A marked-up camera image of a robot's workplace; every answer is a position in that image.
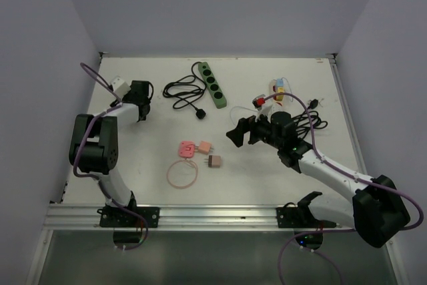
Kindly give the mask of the green power strip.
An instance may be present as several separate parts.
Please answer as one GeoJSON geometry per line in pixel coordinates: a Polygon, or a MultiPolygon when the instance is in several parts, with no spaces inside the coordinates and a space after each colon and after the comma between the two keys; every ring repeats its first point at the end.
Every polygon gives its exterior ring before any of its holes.
{"type": "Polygon", "coordinates": [[[197,66],[202,80],[207,85],[207,90],[217,109],[223,109],[227,106],[227,99],[219,86],[216,77],[207,62],[201,62],[197,66]]]}

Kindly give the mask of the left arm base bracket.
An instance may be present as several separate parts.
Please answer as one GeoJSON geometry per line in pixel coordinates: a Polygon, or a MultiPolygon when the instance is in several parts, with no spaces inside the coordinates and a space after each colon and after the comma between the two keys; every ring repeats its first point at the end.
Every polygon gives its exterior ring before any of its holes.
{"type": "Polygon", "coordinates": [[[100,215],[99,225],[102,228],[134,228],[141,226],[141,216],[145,219],[143,224],[148,228],[156,228],[159,222],[160,208],[158,207],[136,207],[135,214],[128,214],[119,208],[104,206],[97,209],[100,215]]]}

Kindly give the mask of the beige dual usb charger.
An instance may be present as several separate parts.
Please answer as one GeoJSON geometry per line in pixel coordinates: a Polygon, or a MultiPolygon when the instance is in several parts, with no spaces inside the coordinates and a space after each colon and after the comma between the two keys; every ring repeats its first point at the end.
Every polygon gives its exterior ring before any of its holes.
{"type": "Polygon", "coordinates": [[[204,162],[209,168],[220,168],[222,166],[222,157],[219,155],[209,155],[204,162]]]}

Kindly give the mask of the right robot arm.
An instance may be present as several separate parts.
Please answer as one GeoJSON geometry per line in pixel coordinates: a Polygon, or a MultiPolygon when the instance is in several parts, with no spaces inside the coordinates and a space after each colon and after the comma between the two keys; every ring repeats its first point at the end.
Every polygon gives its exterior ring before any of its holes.
{"type": "Polygon", "coordinates": [[[270,117],[241,118],[227,137],[238,148],[244,136],[249,144],[259,141],[276,148],[280,161],[299,174],[310,176],[340,194],[348,204],[321,202],[321,192],[311,192],[298,203],[276,209],[279,228],[334,228],[348,226],[369,245],[379,248],[409,222],[410,215],[397,194],[394,182],[386,177],[352,172],[315,151],[300,138],[291,115],[284,111],[270,117]]]}

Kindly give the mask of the pink plug adapter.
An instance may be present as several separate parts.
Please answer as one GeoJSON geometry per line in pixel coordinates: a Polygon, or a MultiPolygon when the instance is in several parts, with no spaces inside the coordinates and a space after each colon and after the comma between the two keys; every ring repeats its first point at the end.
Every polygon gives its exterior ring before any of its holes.
{"type": "Polygon", "coordinates": [[[185,159],[194,157],[195,154],[195,143],[193,141],[182,141],[179,144],[178,156],[185,159]]]}

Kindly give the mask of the salmon usb charger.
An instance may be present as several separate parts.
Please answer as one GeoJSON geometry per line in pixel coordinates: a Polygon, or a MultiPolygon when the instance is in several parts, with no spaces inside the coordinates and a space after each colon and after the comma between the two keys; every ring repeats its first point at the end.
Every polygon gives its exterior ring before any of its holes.
{"type": "Polygon", "coordinates": [[[212,146],[212,143],[208,141],[200,141],[199,145],[197,146],[197,151],[203,155],[208,155],[209,153],[213,152],[214,148],[212,146]]]}

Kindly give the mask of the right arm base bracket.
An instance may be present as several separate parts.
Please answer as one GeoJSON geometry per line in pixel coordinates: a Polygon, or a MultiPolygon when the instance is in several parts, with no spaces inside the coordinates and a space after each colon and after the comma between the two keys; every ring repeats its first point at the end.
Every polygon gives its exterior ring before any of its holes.
{"type": "Polygon", "coordinates": [[[321,196],[321,192],[311,192],[298,203],[288,202],[276,208],[278,228],[335,228],[337,224],[328,220],[318,220],[314,217],[309,205],[321,196]]]}

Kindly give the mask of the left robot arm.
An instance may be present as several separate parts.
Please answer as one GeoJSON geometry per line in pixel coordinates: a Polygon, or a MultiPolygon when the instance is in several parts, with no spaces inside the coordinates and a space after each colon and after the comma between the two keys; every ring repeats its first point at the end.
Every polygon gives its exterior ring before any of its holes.
{"type": "Polygon", "coordinates": [[[119,131],[146,120],[153,84],[138,80],[127,84],[117,77],[105,88],[115,100],[100,113],[76,116],[69,163],[73,166],[74,176],[96,182],[105,198],[105,215],[129,227],[142,221],[143,216],[138,211],[133,192],[117,169],[119,131]]]}

